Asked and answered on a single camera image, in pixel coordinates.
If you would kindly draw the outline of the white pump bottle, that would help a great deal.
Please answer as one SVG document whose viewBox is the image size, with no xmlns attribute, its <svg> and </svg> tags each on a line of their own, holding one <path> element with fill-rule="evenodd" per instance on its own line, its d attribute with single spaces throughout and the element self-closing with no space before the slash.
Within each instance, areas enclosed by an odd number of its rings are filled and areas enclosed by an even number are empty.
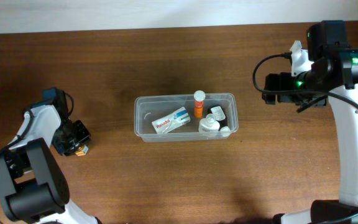
<svg viewBox="0 0 358 224">
<path fill-rule="evenodd" d="M 214 138 L 220 129 L 220 123 L 216 120 L 214 114 L 207 114 L 200 120 L 198 131 L 207 138 Z"/>
</svg>

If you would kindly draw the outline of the dark bottle white cap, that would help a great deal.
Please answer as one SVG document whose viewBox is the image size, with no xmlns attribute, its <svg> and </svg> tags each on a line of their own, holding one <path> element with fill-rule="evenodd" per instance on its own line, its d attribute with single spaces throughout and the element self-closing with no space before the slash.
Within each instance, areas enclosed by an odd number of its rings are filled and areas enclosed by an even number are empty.
<svg viewBox="0 0 358 224">
<path fill-rule="evenodd" d="M 228 126 L 228 118 L 224 112 L 224 109 L 220 105 L 214 105 L 208 108 L 208 114 L 213 114 L 216 121 L 220 124 L 219 132 L 223 138 L 229 137 L 231 129 Z"/>
</svg>

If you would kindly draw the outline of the small orange box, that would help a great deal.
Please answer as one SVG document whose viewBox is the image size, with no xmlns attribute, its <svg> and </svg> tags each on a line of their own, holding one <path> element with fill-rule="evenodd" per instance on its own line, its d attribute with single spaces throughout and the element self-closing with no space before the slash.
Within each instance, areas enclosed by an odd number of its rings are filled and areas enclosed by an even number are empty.
<svg viewBox="0 0 358 224">
<path fill-rule="evenodd" d="M 76 151 L 75 151 L 75 154 L 77 156 L 85 156 L 87 153 L 88 153 L 88 150 L 89 150 L 89 147 L 84 144 L 82 146 L 80 146 Z"/>
</svg>

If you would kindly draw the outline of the orange tube white cap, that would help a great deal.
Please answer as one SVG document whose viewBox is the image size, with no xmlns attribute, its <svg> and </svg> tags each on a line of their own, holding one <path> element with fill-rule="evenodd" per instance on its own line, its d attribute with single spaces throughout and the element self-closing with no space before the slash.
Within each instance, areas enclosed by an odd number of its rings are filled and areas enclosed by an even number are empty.
<svg viewBox="0 0 358 224">
<path fill-rule="evenodd" d="M 193 96 L 195 100 L 194 116 L 195 118 L 201 118 L 203 115 L 203 106 L 204 106 L 204 99 L 206 97 L 206 94 L 201 90 L 197 90 Z"/>
</svg>

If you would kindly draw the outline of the white Panadol box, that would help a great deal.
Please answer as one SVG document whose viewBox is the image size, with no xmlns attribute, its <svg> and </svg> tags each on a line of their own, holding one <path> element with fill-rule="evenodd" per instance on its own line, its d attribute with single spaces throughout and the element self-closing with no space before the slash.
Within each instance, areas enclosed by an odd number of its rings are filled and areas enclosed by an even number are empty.
<svg viewBox="0 0 358 224">
<path fill-rule="evenodd" d="M 187 110 L 184 107 L 181 107 L 162 118 L 156 119 L 152 122 L 152 126 L 157 134 L 167 134 L 190 121 L 191 118 Z"/>
</svg>

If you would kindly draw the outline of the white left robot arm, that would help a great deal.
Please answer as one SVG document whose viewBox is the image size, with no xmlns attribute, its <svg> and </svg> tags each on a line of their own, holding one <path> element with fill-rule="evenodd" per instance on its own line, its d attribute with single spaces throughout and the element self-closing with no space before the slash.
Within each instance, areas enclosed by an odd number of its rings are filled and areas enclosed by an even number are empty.
<svg viewBox="0 0 358 224">
<path fill-rule="evenodd" d="M 70 198 L 67 180 L 51 153 L 81 156 L 91 134 L 72 121 L 73 98 L 56 87 L 28 106 L 14 139 L 0 150 L 0 204 L 12 222 L 101 224 Z"/>
</svg>

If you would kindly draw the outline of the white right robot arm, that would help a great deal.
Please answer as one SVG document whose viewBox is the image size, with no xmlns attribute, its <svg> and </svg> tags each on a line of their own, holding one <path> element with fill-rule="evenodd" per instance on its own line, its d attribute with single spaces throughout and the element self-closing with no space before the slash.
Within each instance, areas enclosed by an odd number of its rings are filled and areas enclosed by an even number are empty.
<svg viewBox="0 0 358 224">
<path fill-rule="evenodd" d="M 336 200 L 315 200 L 302 212 L 280 213 L 274 223 L 358 223 L 358 49 L 343 21 L 321 21 L 294 42 L 283 58 L 291 72 L 271 73 L 261 89 L 266 104 L 293 103 L 298 111 L 329 105 L 336 123 L 340 189 Z"/>
</svg>

